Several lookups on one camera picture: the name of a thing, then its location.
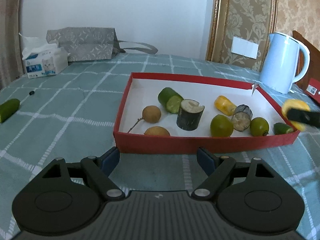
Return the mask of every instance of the green lime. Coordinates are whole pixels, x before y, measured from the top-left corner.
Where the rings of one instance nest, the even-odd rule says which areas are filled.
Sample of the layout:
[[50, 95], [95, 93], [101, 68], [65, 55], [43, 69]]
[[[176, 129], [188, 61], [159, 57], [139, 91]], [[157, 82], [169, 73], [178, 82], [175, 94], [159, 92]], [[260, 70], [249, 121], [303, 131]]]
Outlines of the green lime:
[[210, 123], [212, 137], [229, 137], [233, 133], [233, 124], [228, 117], [217, 114]]
[[266, 119], [256, 117], [251, 120], [250, 133], [252, 136], [266, 136], [269, 133], [269, 124]]
[[275, 135], [286, 134], [291, 132], [293, 132], [293, 128], [290, 125], [287, 125], [286, 123], [277, 122], [273, 125], [273, 133]]
[[4, 122], [13, 115], [20, 106], [20, 100], [16, 98], [9, 99], [0, 105], [0, 122]]
[[183, 98], [172, 88], [164, 88], [159, 93], [158, 100], [169, 113], [177, 114]]

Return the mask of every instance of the gold frame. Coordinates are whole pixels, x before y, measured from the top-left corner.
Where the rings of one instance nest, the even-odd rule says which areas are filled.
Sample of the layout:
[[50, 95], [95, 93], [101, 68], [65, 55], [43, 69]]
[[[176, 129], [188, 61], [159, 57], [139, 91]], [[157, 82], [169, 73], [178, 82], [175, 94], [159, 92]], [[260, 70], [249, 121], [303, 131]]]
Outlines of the gold frame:
[[[207, 46], [206, 60], [220, 62], [223, 40], [226, 32], [229, 0], [213, 0], [213, 9], [210, 25], [210, 35]], [[271, 14], [269, 23], [269, 33], [273, 33], [276, 28], [276, 17], [278, 0], [271, 0]], [[263, 61], [266, 57], [269, 42], [263, 51]]]

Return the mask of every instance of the white kettle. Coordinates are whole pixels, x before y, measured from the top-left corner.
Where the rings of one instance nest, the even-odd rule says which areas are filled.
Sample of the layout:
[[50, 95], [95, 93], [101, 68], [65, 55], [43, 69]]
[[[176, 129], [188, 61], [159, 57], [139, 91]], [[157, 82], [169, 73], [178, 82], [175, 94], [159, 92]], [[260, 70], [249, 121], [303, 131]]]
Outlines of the white kettle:
[[[292, 84], [306, 74], [310, 63], [310, 51], [301, 41], [287, 34], [271, 33], [269, 38], [269, 50], [259, 79], [268, 87], [287, 94]], [[304, 55], [304, 65], [301, 72], [295, 76], [300, 50]]]

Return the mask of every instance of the cucumber slice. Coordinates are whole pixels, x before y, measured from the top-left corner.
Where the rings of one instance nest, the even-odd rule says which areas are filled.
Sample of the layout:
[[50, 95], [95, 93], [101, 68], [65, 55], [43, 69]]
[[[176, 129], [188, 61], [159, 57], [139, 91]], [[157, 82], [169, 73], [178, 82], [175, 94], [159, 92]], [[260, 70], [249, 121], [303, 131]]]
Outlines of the cucumber slice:
[[244, 131], [250, 126], [252, 118], [252, 111], [249, 106], [239, 105], [235, 109], [235, 113], [231, 118], [231, 122], [233, 123], [233, 128], [239, 132]]
[[273, 133], [275, 135], [292, 133], [292, 132], [293, 132], [293, 128], [290, 125], [287, 125], [286, 123], [277, 122], [273, 125]]
[[164, 88], [158, 95], [160, 104], [171, 114], [177, 114], [183, 97], [172, 88]]
[[20, 100], [16, 98], [9, 99], [0, 105], [0, 122], [4, 122], [13, 115], [20, 106]]

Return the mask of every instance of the damask wallpaper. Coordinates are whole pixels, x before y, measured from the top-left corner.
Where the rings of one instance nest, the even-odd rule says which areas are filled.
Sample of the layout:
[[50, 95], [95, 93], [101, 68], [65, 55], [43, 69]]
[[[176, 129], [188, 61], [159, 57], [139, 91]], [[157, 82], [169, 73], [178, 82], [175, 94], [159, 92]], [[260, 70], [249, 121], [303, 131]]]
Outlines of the damask wallpaper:
[[320, 49], [320, 0], [279, 0], [276, 31], [292, 36], [296, 30]]
[[[229, 0], [220, 62], [260, 71], [271, 19], [271, 0]], [[231, 53], [233, 37], [259, 44], [257, 59]]]

